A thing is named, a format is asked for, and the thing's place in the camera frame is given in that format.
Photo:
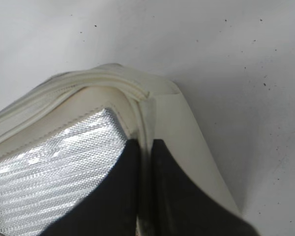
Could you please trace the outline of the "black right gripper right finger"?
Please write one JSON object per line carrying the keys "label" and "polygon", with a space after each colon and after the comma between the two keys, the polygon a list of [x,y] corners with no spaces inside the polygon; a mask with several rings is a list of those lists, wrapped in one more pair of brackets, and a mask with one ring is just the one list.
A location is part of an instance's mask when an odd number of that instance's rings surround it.
{"label": "black right gripper right finger", "polygon": [[199,188],[161,139],[151,149],[150,215],[141,236],[256,236],[257,230]]}

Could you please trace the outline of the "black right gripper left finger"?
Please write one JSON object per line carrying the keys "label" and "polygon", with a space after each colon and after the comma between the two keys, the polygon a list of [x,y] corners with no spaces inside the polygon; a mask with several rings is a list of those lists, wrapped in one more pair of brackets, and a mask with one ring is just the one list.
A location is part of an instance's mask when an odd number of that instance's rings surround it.
{"label": "black right gripper left finger", "polygon": [[58,221],[58,235],[135,235],[139,165],[140,147],[129,140],[99,186]]}

